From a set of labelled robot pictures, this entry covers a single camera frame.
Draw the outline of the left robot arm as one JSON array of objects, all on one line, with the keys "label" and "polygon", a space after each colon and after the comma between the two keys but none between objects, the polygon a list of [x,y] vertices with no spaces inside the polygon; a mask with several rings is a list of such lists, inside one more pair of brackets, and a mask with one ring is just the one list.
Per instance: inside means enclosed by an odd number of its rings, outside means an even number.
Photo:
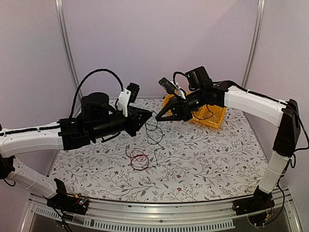
[{"label": "left robot arm", "polygon": [[95,92],[82,97],[77,117],[60,119],[48,125],[0,131],[0,177],[15,181],[53,202],[62,210],[72,205],[66,187],[59,179],[50,179],[21,162],[16,155],[43,150],[75,150],[97,139],[108,141],[125,131],[131,137],[151,118],[148,110],[131,106],[136,96],[123,90],[118,106],[109,104],[109,96]]}]

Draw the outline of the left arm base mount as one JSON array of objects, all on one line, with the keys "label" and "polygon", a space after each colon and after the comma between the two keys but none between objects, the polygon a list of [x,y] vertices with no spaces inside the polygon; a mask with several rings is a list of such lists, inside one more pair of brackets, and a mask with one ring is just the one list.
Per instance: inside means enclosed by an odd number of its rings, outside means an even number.
[{"label": "left arm base mount", "polygon": [[89,197],[83,196],[80,193],[69,195],[64,183],[55,178],[56,195],[48,198],[47,206],[58,209],[62,212],[69,212],[79,215],[86,215],[89,206]]}]

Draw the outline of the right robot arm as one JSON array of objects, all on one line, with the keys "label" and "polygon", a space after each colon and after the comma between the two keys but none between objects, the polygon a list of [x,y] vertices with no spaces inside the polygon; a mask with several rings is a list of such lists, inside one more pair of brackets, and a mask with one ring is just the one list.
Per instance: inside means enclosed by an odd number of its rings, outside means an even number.
[{"label": "right robot arm", "polygon": [[202,106],[216,105],[241,110],[278,128],[267,169],[255,191],[257,194],[249,203],[254,211],[261,210],[268,203],[266,194],[273,191],[290,158],[298,151],[296,145],[300,132],[305,130],[297,102],[293,99],[277,100],[244,89],[230,80],[213,82],[203,66],[184,73],[184,76],[191,90],[188,95],[168,79],[159,80],[160,86],[173,96],[155,117],[157,121],[188,121]]}]

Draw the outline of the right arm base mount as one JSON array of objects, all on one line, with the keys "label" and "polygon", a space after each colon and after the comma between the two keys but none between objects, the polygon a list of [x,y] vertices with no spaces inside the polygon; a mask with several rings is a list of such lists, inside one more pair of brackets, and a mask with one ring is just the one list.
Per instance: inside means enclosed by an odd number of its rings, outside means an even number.
[{"label": "right arm base mount", "polygon": [[253,213],[248,217],[248,221],[253,226],[261,227],[272,216],[274,206],[272,194],[265,193],[257,187],[253,196],[233,201],[232,209],[237,216]]}]

